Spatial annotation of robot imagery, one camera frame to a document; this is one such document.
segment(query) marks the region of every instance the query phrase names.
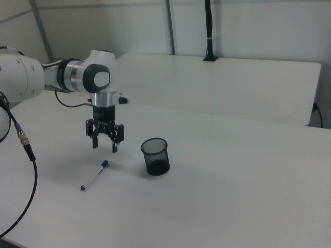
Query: white table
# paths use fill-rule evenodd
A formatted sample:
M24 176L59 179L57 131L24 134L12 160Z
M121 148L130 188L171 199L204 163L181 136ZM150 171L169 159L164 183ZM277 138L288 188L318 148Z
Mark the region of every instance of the white table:
M308 125L321 64L164 54L124 54L117 85L135 103Z
M75 104L82 95L60 98ZM111 153L85 136L90 107L44 91L13 109L37 157L35 199L6 240L25 247L328 247L331 132L129 104L116 107L125 140ZM171 168L145 171L140 145L168 141ZM0 144L0 233L23 210L33 167L14 128ZM110 165L85 192L80 185Z

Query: pen cap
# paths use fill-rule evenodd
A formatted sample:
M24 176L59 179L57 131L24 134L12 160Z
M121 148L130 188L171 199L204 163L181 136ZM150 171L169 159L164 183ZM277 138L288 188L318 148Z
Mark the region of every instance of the pen cap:
M107 161L107 160L103 161L103 163L101 164L101 166L102 166L103 168L105 168L107 165L108 165L108 161Z

